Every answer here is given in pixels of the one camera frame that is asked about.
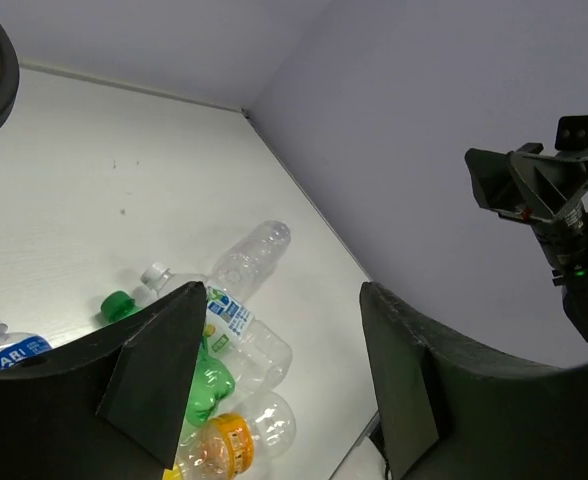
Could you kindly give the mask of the blue label blue cap bottle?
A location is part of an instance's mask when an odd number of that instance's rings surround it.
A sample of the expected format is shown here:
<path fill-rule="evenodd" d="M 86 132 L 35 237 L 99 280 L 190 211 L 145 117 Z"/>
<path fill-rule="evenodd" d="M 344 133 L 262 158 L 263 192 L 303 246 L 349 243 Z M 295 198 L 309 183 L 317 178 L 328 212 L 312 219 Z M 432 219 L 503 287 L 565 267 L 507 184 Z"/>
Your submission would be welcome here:
<path fill-rule="evenodd" d="M 11 368 L 51 349 L 50 343 L 40 335 L 10 332 L 8 326 L 0 321 L 0 370 Z"/>

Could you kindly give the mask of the green plastic bottle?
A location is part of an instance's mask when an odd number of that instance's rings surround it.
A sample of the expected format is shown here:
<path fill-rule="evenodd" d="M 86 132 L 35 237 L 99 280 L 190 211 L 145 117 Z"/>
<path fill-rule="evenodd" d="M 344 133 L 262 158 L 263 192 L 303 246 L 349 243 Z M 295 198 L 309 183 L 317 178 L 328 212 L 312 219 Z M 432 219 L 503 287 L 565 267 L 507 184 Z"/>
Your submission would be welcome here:
<path fill-rule="evenodd" d="M 119 322 L 142 310 L 136 300 L 124 291 L 108 295 L 100 306 L 103 317 L 109 324 Z M 190 435 L 203 426 L 218 410 L 219 404 L 235 391 L 235 380 L 224 363 L 209 353 L 209 325 L 199 345 L 191 390 L 184 414 L 182 433 Z"/>

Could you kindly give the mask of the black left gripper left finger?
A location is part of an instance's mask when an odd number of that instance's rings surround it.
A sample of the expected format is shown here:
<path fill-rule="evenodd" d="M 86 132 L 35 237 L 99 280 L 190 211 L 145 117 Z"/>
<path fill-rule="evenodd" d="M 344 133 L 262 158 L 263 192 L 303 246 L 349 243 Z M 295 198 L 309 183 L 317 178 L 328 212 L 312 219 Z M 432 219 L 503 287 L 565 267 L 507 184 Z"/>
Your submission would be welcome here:
<path fill-rule="evenodd" d="M 190 282 L 0 370 L 0 479 L 159 479 L 175 462 L 206 313 Z"/>

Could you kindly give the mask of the clear bottle white cap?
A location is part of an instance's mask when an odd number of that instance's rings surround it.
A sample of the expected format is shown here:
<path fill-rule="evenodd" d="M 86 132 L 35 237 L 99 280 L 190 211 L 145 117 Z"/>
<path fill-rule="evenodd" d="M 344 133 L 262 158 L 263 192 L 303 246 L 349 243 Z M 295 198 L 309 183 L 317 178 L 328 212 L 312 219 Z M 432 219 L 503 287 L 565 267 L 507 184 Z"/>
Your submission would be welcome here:
<path fill-rule="evenodd" d="M 233 402 L 273 390 L 283 381 L 293 358 L 290 345 L 212 280 L 200 274 L 175 273 L 154 263 L 143 272 L 141 282 L 158 298 L 188 282 L 204 284 L 207 351 L 231 373 Z"/>

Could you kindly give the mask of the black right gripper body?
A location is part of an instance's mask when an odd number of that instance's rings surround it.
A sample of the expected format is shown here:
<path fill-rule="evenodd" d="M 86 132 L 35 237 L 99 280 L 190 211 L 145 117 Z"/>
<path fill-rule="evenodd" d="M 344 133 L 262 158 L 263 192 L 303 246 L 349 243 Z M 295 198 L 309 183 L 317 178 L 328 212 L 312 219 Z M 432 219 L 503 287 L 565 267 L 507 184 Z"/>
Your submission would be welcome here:
<path fill-rule="evenodd" d="M 566 316 L 588 342 L 588 149 L 564 156 L 533 152 L 508 154 L 524 206 L 521 221 L 530 225 L 562 288 Z"/>

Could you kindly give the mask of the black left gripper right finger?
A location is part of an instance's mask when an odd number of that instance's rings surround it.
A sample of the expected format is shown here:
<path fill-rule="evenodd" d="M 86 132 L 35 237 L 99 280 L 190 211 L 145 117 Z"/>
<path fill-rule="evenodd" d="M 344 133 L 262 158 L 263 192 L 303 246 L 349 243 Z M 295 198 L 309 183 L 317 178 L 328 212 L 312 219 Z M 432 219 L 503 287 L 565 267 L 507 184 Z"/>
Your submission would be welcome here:
<path fill-rule="evenodd" d="M 588 479 L 588 362 L 491 348 L 375 282 L 360 311 L 395 479 Z"/>

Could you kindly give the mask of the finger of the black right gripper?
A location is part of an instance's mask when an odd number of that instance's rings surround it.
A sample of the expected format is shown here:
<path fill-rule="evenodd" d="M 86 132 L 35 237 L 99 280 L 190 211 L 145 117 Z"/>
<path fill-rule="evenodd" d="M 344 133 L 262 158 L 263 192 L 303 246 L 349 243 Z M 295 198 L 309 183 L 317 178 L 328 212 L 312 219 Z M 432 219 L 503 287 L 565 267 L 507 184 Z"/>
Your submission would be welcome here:
<path fill-rule="evenodd" d="M 469 149 L 464 156 L 474 199 L 490 211 L 516 211 L 524 199 L 509 170 L 509 154 Z"/>

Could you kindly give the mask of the clear bottle no label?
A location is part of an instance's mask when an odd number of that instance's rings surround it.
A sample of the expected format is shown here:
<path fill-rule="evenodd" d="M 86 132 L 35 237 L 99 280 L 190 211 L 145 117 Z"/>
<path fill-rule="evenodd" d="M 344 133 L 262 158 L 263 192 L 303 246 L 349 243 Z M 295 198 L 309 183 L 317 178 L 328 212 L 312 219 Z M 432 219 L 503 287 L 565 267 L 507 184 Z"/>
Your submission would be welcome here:
<path fill-rule="evenodd" d="M 230 247 L 214 264 L 211 282 L 240 301 L 247 301 L 276 269 L 291 243 L 291 230 L 268 220 Z"/>

